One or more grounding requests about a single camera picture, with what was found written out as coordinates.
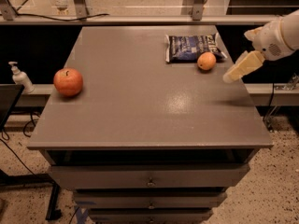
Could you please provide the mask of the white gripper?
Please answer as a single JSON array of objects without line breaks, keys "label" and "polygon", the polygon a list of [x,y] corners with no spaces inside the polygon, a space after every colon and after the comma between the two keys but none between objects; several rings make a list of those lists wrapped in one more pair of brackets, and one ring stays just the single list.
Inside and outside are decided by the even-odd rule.
[{"label": "white gripper", "polygon": [[264,26],[247,30],[247,40],[256,49],[244,51],[223,75],[225,83],[232,83],[263,66],[267,61],[276,61],[294,53],[294,17],[278,17]]}]

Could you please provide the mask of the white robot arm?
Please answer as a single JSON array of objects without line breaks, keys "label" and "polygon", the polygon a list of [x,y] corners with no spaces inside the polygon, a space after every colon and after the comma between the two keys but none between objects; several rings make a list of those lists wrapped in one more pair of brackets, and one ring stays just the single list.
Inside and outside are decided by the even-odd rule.
[{"label": "white robot arm", "polygon": [[289,57],[299,50],[299,11],[279,16],[264,26],[244,33],[254,51],[244,51],[222,79],[232,83],[263,66],[264,61]]}]

